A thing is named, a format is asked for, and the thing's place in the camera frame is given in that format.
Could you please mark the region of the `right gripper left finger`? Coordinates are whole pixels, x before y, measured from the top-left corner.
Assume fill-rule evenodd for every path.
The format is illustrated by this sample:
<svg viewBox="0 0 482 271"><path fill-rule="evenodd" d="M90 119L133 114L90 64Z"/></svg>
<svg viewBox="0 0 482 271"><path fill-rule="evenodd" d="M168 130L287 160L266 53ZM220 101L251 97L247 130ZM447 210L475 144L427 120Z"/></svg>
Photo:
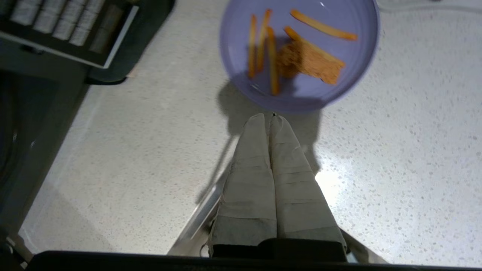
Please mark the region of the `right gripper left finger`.
<svg viewBox="0 0 482 271"><path fill-rule="evenodd" d="M209 245L257 246L275 237L275 184L260 113L248 119L239 137Z"/></svg>

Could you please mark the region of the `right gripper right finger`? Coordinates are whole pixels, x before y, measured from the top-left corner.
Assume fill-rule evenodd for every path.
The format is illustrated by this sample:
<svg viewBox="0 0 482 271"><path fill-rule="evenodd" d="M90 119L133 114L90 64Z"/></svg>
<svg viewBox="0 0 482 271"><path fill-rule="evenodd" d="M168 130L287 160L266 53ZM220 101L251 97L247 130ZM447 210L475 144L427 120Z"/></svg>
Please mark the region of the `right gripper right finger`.
<svg viewBox="0 0 482 271"><path fill-rule="evenodd" d="M337 242L347 248L330 207L289 122L270 122L278 237Z"/></svg>

